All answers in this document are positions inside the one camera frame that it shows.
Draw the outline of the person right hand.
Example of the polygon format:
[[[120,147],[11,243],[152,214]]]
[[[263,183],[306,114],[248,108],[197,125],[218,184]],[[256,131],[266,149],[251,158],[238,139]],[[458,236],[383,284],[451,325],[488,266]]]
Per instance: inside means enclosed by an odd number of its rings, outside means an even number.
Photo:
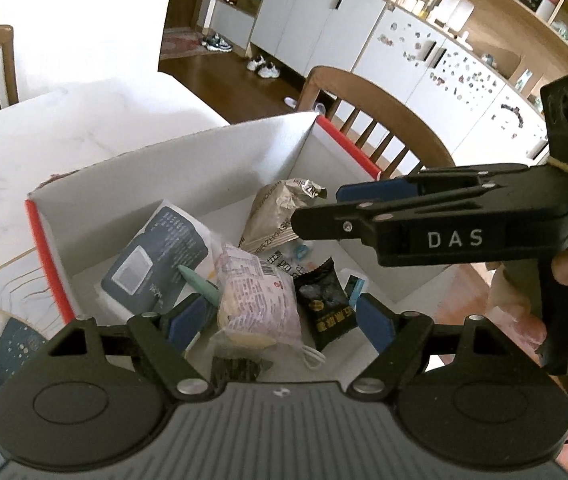
[[[521,262],[490,262],[494,271],[486,315],[532,359],[548,336],[542,321],[538,270],[526,271]],[[554,281],[568,287],[568,249],[553,258]]]

